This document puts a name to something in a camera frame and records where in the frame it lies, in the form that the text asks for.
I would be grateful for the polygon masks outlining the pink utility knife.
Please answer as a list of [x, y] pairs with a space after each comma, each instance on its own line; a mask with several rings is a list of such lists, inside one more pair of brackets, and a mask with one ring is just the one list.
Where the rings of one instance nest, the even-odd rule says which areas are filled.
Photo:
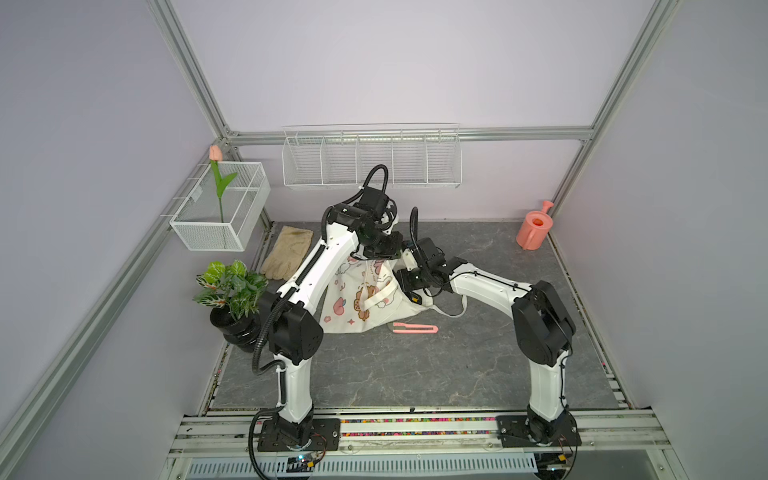
[[392, 332], [395, 334], [437, 334], [439, 328], [436, 325], [395, 322]]

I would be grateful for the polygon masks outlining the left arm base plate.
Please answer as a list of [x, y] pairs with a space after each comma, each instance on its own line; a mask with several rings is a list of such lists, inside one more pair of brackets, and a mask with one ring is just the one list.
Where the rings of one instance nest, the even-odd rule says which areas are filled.
[[279, 415], [263, 421], [255, 435], [259, 452], [336, 451], [341, 439], [341, 421], [338, 418], [312, 418], [292, 423]]

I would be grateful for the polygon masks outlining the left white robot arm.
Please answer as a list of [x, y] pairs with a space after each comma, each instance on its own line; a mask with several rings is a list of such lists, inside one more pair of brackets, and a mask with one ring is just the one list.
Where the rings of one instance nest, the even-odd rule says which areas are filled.
[[276, 372], [278, 404], [267, 415], [278, 432], [300, 446], [311, 436], [311, 359], [323, 338], [315, 318], [320, 298], [349, 258], [390, 260], [402, 247], [402, 235], [392, 231], [397, 206], [386, 193], [388, 180], [388, 167], [378, 164], [356, 194], [327, 207], [320, 240], [308, 257], [277, 292], [259, 299], [260, 331], [251, 370], [256, 375]]

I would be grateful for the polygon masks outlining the white cartoon tote bag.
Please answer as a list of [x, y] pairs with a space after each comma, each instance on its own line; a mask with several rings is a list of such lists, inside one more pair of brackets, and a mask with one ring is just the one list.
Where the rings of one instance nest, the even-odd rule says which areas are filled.
[[391, 323], [394, 329], [422, 312], [446, 313], [422, 294], [416, 303], [396, 279], [414, 273], [417, 262], [410, 251], [397, 260], [345, 260], [325, 292], [319, 323], [327, 334], [357, 334]]

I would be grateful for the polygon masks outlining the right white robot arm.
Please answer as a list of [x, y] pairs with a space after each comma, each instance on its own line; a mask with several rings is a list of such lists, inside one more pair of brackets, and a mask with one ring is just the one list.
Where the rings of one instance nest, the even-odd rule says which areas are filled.
[[565, 394], [565, 367], [573, 354], [576, 326], [554, 286], [516, 282], [486, 272], [460, 257], [446, 258], [429, 238], [418, 237], [418, 209], [409, 217], [409, 240], [403, 253], [416, 266], [395, 278], [411, 303], [425, 305], [443, 292], [473, 298], [507, 314], [514, 324], [519, 350], [528, 360], [530, 395], [523, 420], [511, 421], [504, 439], [539, 446], [581, 445], [575, 418]]

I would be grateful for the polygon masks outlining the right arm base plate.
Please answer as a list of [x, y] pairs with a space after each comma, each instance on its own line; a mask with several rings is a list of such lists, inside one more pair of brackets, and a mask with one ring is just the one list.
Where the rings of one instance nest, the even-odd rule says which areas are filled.
[[498, 438], [505, 448], [515, 447], [571, 447], [582, 445], [575, 418], [563, 411], [553, 421], [547, 421], [533, 412], [525, 415], [501, 415], [496, 418]]

